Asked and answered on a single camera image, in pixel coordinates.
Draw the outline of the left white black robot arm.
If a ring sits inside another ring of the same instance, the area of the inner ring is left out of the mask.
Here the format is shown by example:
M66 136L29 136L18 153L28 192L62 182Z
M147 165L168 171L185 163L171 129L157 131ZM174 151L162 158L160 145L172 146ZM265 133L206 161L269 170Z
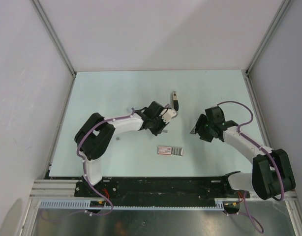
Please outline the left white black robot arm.
M177 116L174 107L162 106L153 101L149 106L132 109L126 116L105 118L93 113L75 135L77 155L82 159L83 177L87 181L85 191L91 196L102 192L101 157L114 136L129 132L149 130L157 136Z

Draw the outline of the beige black handled stapler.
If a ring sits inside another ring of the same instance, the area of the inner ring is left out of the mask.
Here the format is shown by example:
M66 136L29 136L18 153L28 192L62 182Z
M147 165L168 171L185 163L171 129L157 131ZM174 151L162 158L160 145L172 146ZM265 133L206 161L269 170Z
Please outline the beige black handled stapler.
M172 92L172 107L174 108L175 111L179 111L179 101L177 97L177 92L173 91Z

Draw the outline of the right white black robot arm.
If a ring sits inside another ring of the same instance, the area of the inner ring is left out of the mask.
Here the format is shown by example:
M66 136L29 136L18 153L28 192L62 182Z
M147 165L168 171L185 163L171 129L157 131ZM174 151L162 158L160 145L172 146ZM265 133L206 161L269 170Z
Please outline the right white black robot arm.
M238 190L255 192L263 200L284 199L284 194L296 187L292 167L286 151L261 145L242 131L241 125L226 120L223 110L214 106L200 114L192 134L205 142L213 139L232 146L251 164L251 173L233 172L220 185L225 197L234 196Z

